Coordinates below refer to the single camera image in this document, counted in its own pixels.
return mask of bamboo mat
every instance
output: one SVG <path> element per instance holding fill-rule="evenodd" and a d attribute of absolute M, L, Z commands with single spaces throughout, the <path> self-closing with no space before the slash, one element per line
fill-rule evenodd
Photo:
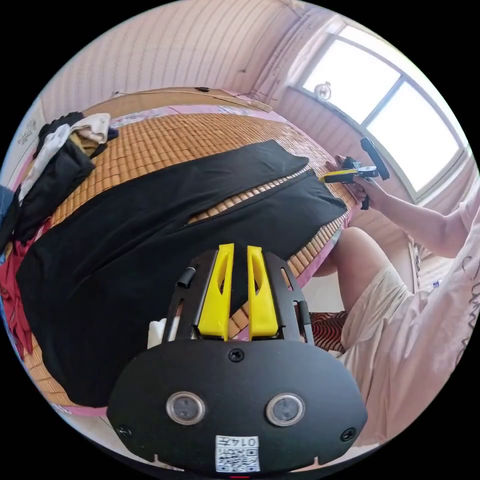
<path fill-rule="evenodd" d="M 95 195 L 115 185 L 173 164 L 266 140 L 275 140 L 291 154 L 309 158 L 307 167 L 314 169 L 318 175 L 327 173 L 326 160 L 333 160 L 325 150 L 288 123 L 217 113 L 151 118 L 119 128 L 118 138 L 109 142 L 106 151 L 93 160 L 95 170 L 56 210 L 51 220 L 52 226 L 62 222 Z M 190 222 L 212 217 L 259 192 L 275 188 L 286 179 L 279 178 L 229 198 L 191 218 Z M 348 210 L 355 205 L 355 200 L 343 185 L 329 184 L 328 188 L 336 197 L 344 200 Z M 320 229 L 304 248 L 290 258 L 288 265 L 295 277 L 320 253 L 347 215 Z M 229 337 L 234 337 L 247 325 L 248 305 L 245 304 L 230 319 Z M 57 405 L 79 406 L 70 401 L 45 368 L 41 349 L 35 339 L 33 344 L 33 354 L 25 352 L 25 365 L 40 391 L 47 400 Z"/>

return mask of window frame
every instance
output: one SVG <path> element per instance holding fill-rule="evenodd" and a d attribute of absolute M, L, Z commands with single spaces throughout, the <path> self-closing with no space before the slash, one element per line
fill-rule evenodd
<path fill-rule="evenodd" d="M 457 130 L 454 128 L 454 126 L 448 119 L 447 115 L 444 113 L 444 111 L 437 105 L 437 103 L 430 97 L 430 95 L 410 75 L 405 73 L 401 68 L 394 65 L 391 61 L 379 55 L 375 51 L 363 46 L 360 43 L 356 43 L 355 41 L 352 41 L 348 38 L 341 37 L 340 33 L 347 26 L 351 26 L 356 29 L 362 30 L 368 33 L 369 35 L 373 35 L 374 37 L 381 39 L 382 41 L 385 42 L 385 40 L 383 40 L 381 37 L 376 35 L 374 32 L 371 32 L 367 28 L 357 24 L 356 22 L 353 22 L 353 21 L 349 22 L 344 19 L 342 26 L 340 26 L 335 32 L 328 34 L 327 39 L 322 44 L 322 46 L 318 49 L 316 54 L 312 57 L 310 62 L 307 64 L 306 68 L 298 78 L 298 82 L 294 87 L 296 90 L 313 98 L 316 102 L 320 103 L 323 107 L 327 108 L 328 110 L 332 111 L 334 114 L 339 116 L 342 120 L 344 120 L 352 128 L 354 128 L 354 130 L 356 130 L 360 135 L 364 137 L 369 137 L 375 143 L 376 148 L 381 153 L 381 155 L 385 158 L 387 163 L 392 167 L 396 175 L 400 178 L 411 200 L 415 204 L 418 204 L 423 199 L 431 195 L 433 191 L 436 190 L 443 183 L 443 181 L 446 180 L 446 178 L 451 173 L 452 169 L 455 168 L 458 164 L 462 162 L 462 160 L 465 159 L 466 155 L 468 154 L 470 145 L 468 144 L 465 146 L 463 145 L 460 135 L 457 133 Z M 356 122 L 347 113 L 340 110 L 338 107 L 331 104 L 330 102 L 319 101 L 315 97 L 313 92 L 303 87 L 303 85 L 305 84 L 305 82 L 307 81 L 307 79 L 309 78 L 309 76 L 317 66 L 317 64 L 321 61 L 321 59 L 327 53 L 329 48 L 336 41 L 345 42 L 346 44 L 349 44 L 353 47 L 363 50 L 364 52 L 384 62 L 386 65 L 388 65 L 389 67 L 391 67 L 392 69 L 394 69 L 400 74 L 400 77 L 398 78 L 398 80 L 393 84 L 390 90 L 385 94 L 385 96 L 380 100 L 380 102 L 373 108 L 373 110 L 370 112 L 370 114 L 366 117 L 366 119 L 362 123 Z M 447 126 L 450 133 L 453 135 L 453 138 L 455 139 L 458 145 L 457 151 L 455 152 L 453 157 L 449 160 L 449 162 L 420 190 L 414 189 L 414 187 L 412 186 L 412 183 L 410 182 L 410 180 L 408 179 L 407 175 L 404 173 L 400 165 L 390 155 L 390 153 L 381 144 L 381 142 L 377 138 L 375 138 L 368 130 L 368 126 L 370 125 L 370 123 L 377 117 L 377 115 L 380 113 L 383 107 L 388 103 L 388 101 L 393 97 L 393 95 L 399 90 L 399 88 L 403 85 L 403 83 L 410 84 L 410 86 L 413 87 L 433 107 L 435 112 L 442 119 L 443 123 Z"/>

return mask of black fabric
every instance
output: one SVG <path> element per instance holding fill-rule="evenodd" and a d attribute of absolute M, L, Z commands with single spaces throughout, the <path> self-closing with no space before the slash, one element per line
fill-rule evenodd
<path fill-rule="evenodd" d="M 106 141 L 110 142 L 110 140 L 116 139 L 119 136 L 119 131 L 116 130 L 115 128 L 109 128 L 108 129 L 108 134 L 106 137 Z M 107 149 L 107 144 L 106 143 L 100 143 L 98 147 L 93 151 L 93 153 L 90 155 L 91 159 L 94 159 L 98 155 L 100 155 L 102 152 L 104 152 Z"/>
<path fill-rule="evenodd" d="M 94 168 L 88 156 L 67 140 L 23 199 L 13 238 L 25 245 Z"/>
<path fill-rule="evenodd" d="M 238 149 L 125 182 L 33 244 L 16 277 L 25 314 L 46 368 L 73 402 L 107 405 L 122 369 L 147 347 L 149 323 L 166 316 L 192 258 L 235 243 L 234 312 L 248 298 L 247 245 L 288 260 L 345 213 L 309 171 L 187 224 L 191 215 L 305 165 L 274 145 L 249 145 L 243 149 L 250 154 Z"/>
<path fill-rule="evenodd" d="M 58 127 L 68 124 L 70 126 L 76 124 L 80 120 L 85 118 L 84 114 L 79 111 L 72 111 L 65 116 L 61 116 L 57 120 L 54 120 L 52 123 L 46 123 L 38 132 L 38 145 L 36 151 L 33 154 L 33 158 L 36 159 L 37 155 L 40 153 L 40 150 L 44 146 L 45 137 L 48 134 L 54 133 Z"/>
<path fill-rule="evenodd" d="M 15 225 L 18 222 L 20 216 L 20 204 L 19 204 L 19 194 L 20 194 L 19 185 L 13 194 L 10 205 L 8 206 L 5 216 L 3 217 L 1 226 L 0 226 L 0 253 L 5 251 L 5 248 L 12 237 L 12 232 L 14 231 Z"/>

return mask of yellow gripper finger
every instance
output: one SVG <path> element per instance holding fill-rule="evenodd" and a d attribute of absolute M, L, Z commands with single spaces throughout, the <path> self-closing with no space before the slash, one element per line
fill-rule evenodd
<path fill-rule="evenodd" d="M 198 321 L 202 336 L 228 340 L 233 266 L 234 244 L 220 245 Z"/>
<path fill-rule="evenodd" d="M 247 247 L 249 339 L 274 337 L 279 329 L 261 247 Z"/>

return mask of window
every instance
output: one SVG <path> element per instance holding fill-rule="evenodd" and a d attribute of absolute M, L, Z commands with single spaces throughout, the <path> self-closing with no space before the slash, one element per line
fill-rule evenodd
<path fill-rule="evenodd" d="M 459 149 L 438 113 L 406 82 L 367 130 L 395 159 L 416 192 L 438 175 Z"/>
<path fill-rule="evenodd" d="M 300 88 L 330 82 L 328 101 L 374 137 L 417 200 L 468 146 L 452 110 L 405 55 L 351 25 L 332 35 Z"/>
<path fill-rule="evenodd" d="M 330 102 L 361 124 L 400 78 L 400 74 L 369 53 L 336 40 L 304 84 L 314 91 L 330 82 Z"/>

